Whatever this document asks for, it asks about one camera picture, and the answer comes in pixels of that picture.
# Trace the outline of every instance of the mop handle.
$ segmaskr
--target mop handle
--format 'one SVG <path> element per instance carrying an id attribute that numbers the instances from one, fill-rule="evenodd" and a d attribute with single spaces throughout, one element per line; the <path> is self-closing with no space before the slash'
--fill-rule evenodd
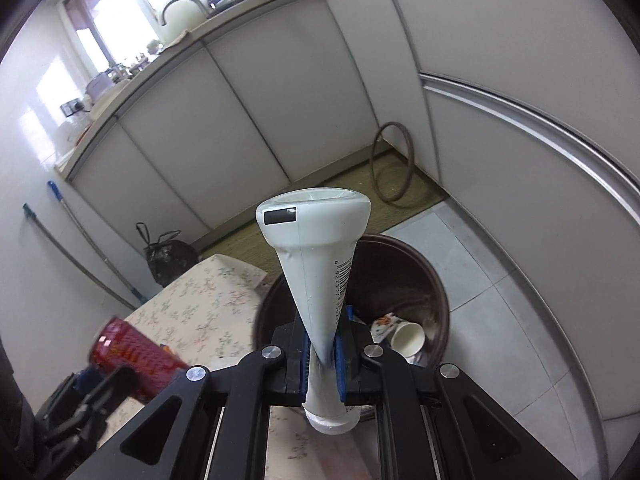
<path id="1" fill-rule="evenodd" d="M 40 222 L 40 219 L 38 218 L 36 213 L 33 212 L 33 210 L 29 207 L 28 204 L 24 204 L 22 206 L 22 209 L 24 209 L 25 216 L 29 220 L 33 221 L 34 224 L 37 225 L 37 227 L 51 241 L 51 243 L 54 244 L 58 248 L 58 250 L 62 254 L 64 254 L 67 257 L 67 259 L 78 268 L 78 270 L 80 270 L 80 272 L 82 272 L 86 277 L 88 277 L 92 282 L 94 282 L 97 286 L 99 286 L 104 292 L 109 294 L 112 298 L 118 300 L 120 303 L 130 308 L 131 310 L 136 309 L 136 307 L 130 304 L 129 301 L 125 300 L 123 297 L 121 297 L 116 292 L 111 290 L 108 286 L 106 286 L 103 282 L 101 282 L 98 278 L 96 278 L 91 272 L 89 272 L 89 270 L 83 264 L 81 264 L 78 260 L 76 260 L 73 257 L 73 255 L 69 251 L 67 251 L 59 241 L 57 241 L 54 238 L 51 232 L 46 227 L 44 227 L 44 225 L 42 224 L 42 222 Z"/>
<path id="2" fill-rule="evenodd" d="M 71 218 L 73 223 L 76 225 L 76 227 L 80 231 L 80 234 L 89 243 L 89 245 L 91 245 L 92 249 L 98 254 L 98 256 L 101 257 L 101 259 L 107 265 L 107 267 L 111 269 L 111 272 L 113 272 L 116 275 L 116 277 L 124 284 L 124 286 L 126 286 L 129 289 L 129 291 L 140 301 L 140 303 L 143 303 L 143 304 L 146 303 L 148 299 L 145 298 L 142 295 L 142 293 L 140 293 L 133 285 L 129 283 L 129 280 L 117 269 L 115 265 L 111 263 L 107 255 L 104 254 L 101 248 L 98 247 L 98 245 L 94 242 L 94 240 L 91 238 L 89 233 L 85 230 L 85 228 L 82 226 L 82 224 L 80 223 L 80 221 L 78 220 L 74 212 L 71 211 L 69 206 L 66 204 L 65 198 L 62 196 L 62 193 L 60 192 L 60 189 L 58 188 L 56 183 L 53 182 L 53 180 L 49 180 L 47 182 L 47 186 L 49 186 L 49 188 L 53 192 L 53 195 L 56 197 L 56 199 L 58 199 L 58 202 L 62 204 L 62 207 L 64 208 L 66 213 L 69 215 L 69 218 Z"/>

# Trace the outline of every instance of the black plastic bag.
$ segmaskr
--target black plastic bag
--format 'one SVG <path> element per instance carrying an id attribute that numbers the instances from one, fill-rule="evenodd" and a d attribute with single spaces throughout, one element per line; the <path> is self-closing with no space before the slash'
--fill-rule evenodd
<path id="1" fill-rule="evenodd" d="M 157 242 L 151 243 L 149 229 L 144 222 L 137 222 L 136 229 L 146 242 L 146 262 L 156 283 L 167 286 L 198 263 L 198 251 L 175 239 L 180 231 L 167 231 L 158 237 Z"/>

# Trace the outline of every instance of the faucet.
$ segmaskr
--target faucet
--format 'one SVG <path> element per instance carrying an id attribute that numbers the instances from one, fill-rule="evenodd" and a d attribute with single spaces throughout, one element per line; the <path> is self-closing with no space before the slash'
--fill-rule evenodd
<path id="1" fill-rule="evenodd" d="M 181 0 L 171 0 L 170 2 L 168 2 L 165 6 L 164 9 L 162 9 L 162 12 L 160 13 L 160 25 L 166 25 L 166 18 L 164 17 L 164 14 L 167 10 L 167 8 L 171 5 L 174 4 L 175 2 L 179 2 Z M 189 0 L 190 2 L 193 2 L 194 4 L 196 4 L 198 6 L 198 8 L 202 11 L 202 13 L 204 14 L 204 17 L 209 19 L 211 16 L 214 15 L 214 12 L 211 12 L 210 10 L 207 10 L 207 7 L 204 6 L 204 4 L 200 1 L 200 0 Z"/>

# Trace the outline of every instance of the trash can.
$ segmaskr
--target trash can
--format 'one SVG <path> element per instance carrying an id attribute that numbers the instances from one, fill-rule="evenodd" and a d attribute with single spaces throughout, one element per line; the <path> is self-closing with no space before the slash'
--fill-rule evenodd
<path id="1" fill-rule="evenodd" d="M 393 312 L 419 323 L 425 331 L 426 356 L 421 366 L 433 368 L 442 360 L 449 337 L 449 301 L 431 264 L 411 246 L 385 235 L 363 235 L 356 244 L 345 304 L 370 324 Z M 294 320 L 296 304 L 281 274 L 256 313 L 254 348 L 271 342 L 273 331 Z"/>

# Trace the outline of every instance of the blue gripper pad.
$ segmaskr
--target blue gripper pad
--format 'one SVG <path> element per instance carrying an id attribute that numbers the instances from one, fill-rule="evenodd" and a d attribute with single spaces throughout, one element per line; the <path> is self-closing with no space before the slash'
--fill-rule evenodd
<path id="1" fill-rule="evenodd" d="M 345 306 L 349 321 L 353 320 L 353 306 Z M 335 334 L 334 339 L 334 356 L 335 356 L 335 379 L 338 384 L 338 394 L 340 402 L 344 402 L 347 397 L 346 370 L 344 365 L 344 352 L 342 351 L 342 340 L 340 334 Z"/>
<path id="2" fill-rule="evenodd" d="M 311 341 L 305 330 L 305 338 L 302 341 L 302 355 L 300 356 L 300 396 L 302 402 L 306 400 L 306 391 L 309 386 L 309 355 L 311 351 Z"/>

